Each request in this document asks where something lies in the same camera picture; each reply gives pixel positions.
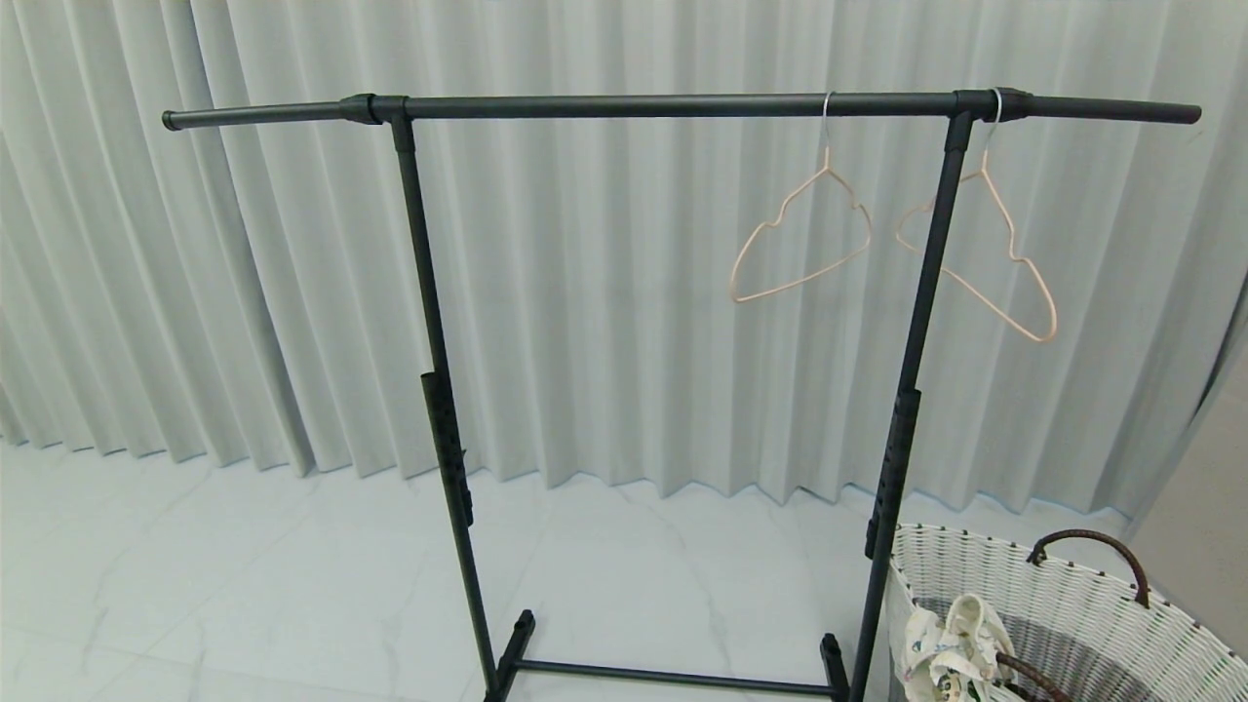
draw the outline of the basket handle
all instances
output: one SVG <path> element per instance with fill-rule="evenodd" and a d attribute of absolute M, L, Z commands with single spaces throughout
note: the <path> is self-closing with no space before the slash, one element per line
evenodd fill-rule
<path fill-rule="evenodd" d="M 1013 656 L 1006 656 L 1005 653 L 1001 652 L 997 653 L 997 663 L 1001 666 L 1006 666 L 1007 668 L 1018 671 L 1020 673 L 1030 678 L 1031 682 L 1036 683 L 1041 690 L 1043 690 L 1048 695 L 1048 698 L 1052 700 L 1053 702 L 1071 702 L 1070 696 L 1058 690 L 1057 686 L 1053 685 L 1051 680 L 1045 677 L 1043 673 L 1033 668 L 1031 665 L 1023 663 L 1018 658 L 1015 658 Z"/>
<path fill-rule="evenodd" d="M 1123 558 L 1126 558 L 1127 563 L 1131 566 L 1131 572 L 1136 573 L 1136 602 L 1143 605 L 1146 610 L 1148 608 L 1148 577 L 1144 575 L 1144 567 L 1139 565 L 1139 558 L 1136 558 L 1136 555 L 1132 553 L 1123 542 L 1107 533 L 1090 531 L 1086 528 L 1055 531 L 1036 542 L 1036 547 L 1031 550 L 1031 556 L 1027 556 L 1027 562 L 1035 566 L 1043 563 L 1045 558 L 1048 558 L 1048 553 L 1045 553 L 1045 548 L 1050 543 L 1063 538 L 1091 538 L 1092 541 L 1099 541 L 1101 543 L 1113 546 L 1113 548 L 1121 553 Z"/>

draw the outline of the beige wall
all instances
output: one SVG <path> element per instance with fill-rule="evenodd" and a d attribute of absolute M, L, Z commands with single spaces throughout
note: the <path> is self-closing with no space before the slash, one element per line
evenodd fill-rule
<path fill-rule="evenodd" d="M 1131 547 L 1177 603 L 1248 653 L 1248 352 Z"/>

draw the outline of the pleated curtain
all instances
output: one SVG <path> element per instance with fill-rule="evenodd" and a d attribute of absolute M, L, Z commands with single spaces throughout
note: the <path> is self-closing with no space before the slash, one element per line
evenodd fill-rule
<path fill-rule="evenodd" d="M 914 488 L 1132 513 L 1243 324 L 1242 2 L 2 5 L 0 431 L 367 476 L 434 466 L 429 367 L 388 130 L 167 132 L 166 109 L 357 92 L 943 91 L 1197 102 L 1194 126 L 1025 120 L 992 137 L 1036 345 L 945 276 Z M 749 232 L 820 165 L 820 120 L 428 121 L 418 159 L 469 466 L 610 483 L 874 488 L 935 191 L 940 119 L 835 119 L 862 256 L 734 305 Z M 987 129 L 972 139 L 977 164 Z M 865 230 L 816 186 L 746 261 L 758 290 Z M 927 219 L 907 222 L 921 242 Z M 947 266 L 1032 329 L 982 185 Z"/>

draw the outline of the black metal clothes rack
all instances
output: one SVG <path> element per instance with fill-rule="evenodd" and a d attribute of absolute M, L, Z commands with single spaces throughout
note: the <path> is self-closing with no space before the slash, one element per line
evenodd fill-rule
<path fill-rule="evenodd" d="M 932 116 L 948 120 L 945 136 L 945 160 L 936 202 L 932 210 L 927 246 L 919 275 L 905 356 L 897 381 L 892 422 L 880 470 L 875 510 L 867 525 L 866 556 L 871 558 L 871 576 L 862 610 L 862 626 L 855 657 L 852 687 L 846 676 L 836 637 L 824 635 L 819 652 L 827 685 L 802 685 L 763 680 L 730 678 L 665 671 L 622 667 L 585 666 L 538 661 L 524 657 L 533 636 L 533 612 L 524 610 L 503 656 L 494 660 L 482 603 L 480 582 L 473 560 L 468 527 L 472 526 L 472 495 L 468 491 L 451 387 L 447 346 L 442 330 L 438 289 L 433 277 L 433 256 L 429 232 L 421 197 L 421 179 L 416 161 L 413 120 L 489 120 L 489 119 L 624 119 L 624 117 L 817 117 L 826 116 Z M 451 528 L 454 535 L 459 570 L 477 653 L 485 680 L 485 702 L 504 702 L 515 675 L 520 671 L 580 675 L 658 683 L 695 685 L 756 692 L 794 693 L 829 697 L 841 702 L 862 702 L 866 693 L 871 651 L 884 606 L 889 560 L 901 511 L 902 491 L 919 420 L 921 393 L 916 387 L 919 366 L 927 340 L 936 284 L 948 239 L 953 200 L 957 195 L 962 159 L 976 120 L 1008 121 L 1025 117 L 1101 119 L 1133 122 L 1193 124 L 1201 119 L 1201 107 L 1168 102 L 1127 100 L 1091 100 L 1082 97 L 1041 97 L 1021 90 L 956 90 L 953 92 L 876 92 L 876 94 L 790 94 L 790 95 L 615 95 L 615 96 L 548 96 L 548 97 L 407 97 L 397 95 L 353 95 L 333 102 L 227 107 L 162 115 L 170 130 L 190 127 L 256 125 L 271 122 L 302 122 L 347 120 L 366 125 L 389 125 L 398 154 L 399 176 L 407 204 L 408 225 L 416 254 L 424 324 L 433 353 L 433 371 L 421 376 L 424 401 L 429 412 L 438 456 L 442 485 L 446 492 Z"/>

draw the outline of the white marble floor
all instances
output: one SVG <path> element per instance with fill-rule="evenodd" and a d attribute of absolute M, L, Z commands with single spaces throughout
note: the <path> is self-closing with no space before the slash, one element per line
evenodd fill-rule
<path fill-rule="evenodd" d="M 54 447 L 0 453 L 5 702 L 480 700 L 438 477 L 351 471 L 300 480 L 250 465 L 173 465 Z M 852 653 L 871 498 L 577 477 L 470 478 L 472 536 L 502 652 L 523 608 L 533 657 L 822 683 L 831 631 Z M 990 500 L 962 513 L 915 496 L 904 518 L 1033 540 L 1121 532 Z M 1118 571 L 1093 546 L 1066 557 Z M 517 701 L 764 700 L 522 673 Z"/>

